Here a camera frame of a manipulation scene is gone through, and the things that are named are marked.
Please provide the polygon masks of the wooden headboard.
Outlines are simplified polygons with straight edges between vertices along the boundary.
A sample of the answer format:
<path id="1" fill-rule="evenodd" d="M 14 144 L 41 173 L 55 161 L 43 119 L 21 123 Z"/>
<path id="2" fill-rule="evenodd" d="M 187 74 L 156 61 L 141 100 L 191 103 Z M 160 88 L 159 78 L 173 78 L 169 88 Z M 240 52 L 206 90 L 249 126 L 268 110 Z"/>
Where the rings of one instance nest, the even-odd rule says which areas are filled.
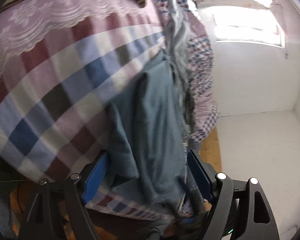
<path id="1" fill-rule="evenodd" d="M 202 140 L 200 156 L 204 162 L 211 164 L 217 172 L 222 171 L 221 151 L 216 127 Z"/>

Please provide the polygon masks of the window with curtain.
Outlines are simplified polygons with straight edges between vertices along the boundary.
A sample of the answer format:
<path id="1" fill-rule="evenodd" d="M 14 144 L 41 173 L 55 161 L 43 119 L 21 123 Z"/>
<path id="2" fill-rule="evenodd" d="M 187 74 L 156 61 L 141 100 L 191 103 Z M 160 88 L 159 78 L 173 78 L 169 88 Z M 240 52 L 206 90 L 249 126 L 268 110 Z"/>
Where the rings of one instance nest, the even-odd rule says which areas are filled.
<path id="1" fill-rule="evenodd" d="M 283 7 L 276 0 L 193 0 L 219 43 L 288 45 Z"/>

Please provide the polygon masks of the plaid folded quilt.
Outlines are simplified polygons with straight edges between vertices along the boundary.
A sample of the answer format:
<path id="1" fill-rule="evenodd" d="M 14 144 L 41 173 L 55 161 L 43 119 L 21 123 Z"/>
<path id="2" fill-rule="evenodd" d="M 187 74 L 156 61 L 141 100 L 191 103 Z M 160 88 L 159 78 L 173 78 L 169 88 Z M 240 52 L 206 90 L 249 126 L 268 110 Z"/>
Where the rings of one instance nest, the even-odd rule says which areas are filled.
<path id="1" fill-rule="evenodd" d="M 172 0 L 183 11 L 189 25 L 188 70 L 190 74 L 190 92 L 194 100 L 194 131 L 190 134 L 188 146 L 198 149 L 215 128 L 219 109 L 213 96 L 213 52 L 211 42 L 195 3 L 192 0 Z M 154 0 L 163 26 L 171 19 L 168 0 Z"/>

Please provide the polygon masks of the dark teal sweater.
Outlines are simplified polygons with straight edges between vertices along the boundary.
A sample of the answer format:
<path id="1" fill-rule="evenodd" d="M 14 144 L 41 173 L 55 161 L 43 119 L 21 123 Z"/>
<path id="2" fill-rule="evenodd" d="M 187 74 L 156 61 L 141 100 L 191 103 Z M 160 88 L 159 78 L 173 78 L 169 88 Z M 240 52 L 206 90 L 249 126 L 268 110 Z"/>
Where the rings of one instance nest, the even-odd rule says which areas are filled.
<path id="1" fill-rule="evenodd" d="M 183 124 L 170 69 L 161 50 L 109 105 L 115 129 L 107 184 L 140 204 L 175 203 L 183 195 Z"/>

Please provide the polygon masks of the plaid bed sheet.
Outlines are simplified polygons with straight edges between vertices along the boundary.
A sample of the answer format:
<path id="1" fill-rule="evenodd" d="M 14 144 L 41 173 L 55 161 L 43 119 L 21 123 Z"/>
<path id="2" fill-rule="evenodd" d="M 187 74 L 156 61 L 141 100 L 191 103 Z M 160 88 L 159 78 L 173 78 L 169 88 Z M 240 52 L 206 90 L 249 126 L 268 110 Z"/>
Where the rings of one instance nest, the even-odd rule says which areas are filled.
<path id="1" fill-rule="evenodd" d="M 108 151 L 111 101 L 161 50 L 170 59 L 154 0 L 24 0 L 1 12 L 0 157 L 34 182 L 81 172 Z M 89 209 L 171 219 L 183 197 L 140 204 L 106 177 Z"/>

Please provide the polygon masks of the person leg grey trousers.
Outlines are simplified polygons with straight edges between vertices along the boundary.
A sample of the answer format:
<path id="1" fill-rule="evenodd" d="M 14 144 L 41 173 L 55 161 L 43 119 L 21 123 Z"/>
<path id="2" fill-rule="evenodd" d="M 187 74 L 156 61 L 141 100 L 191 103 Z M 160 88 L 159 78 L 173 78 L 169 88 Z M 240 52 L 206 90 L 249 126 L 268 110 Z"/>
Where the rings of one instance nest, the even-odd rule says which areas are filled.
<path id="1" fill-rule="evenodd" d="M 0 172 L 0 239 L 17 239 L 13 232 L 10 193 L 23 179 L 17 174 Z"/>

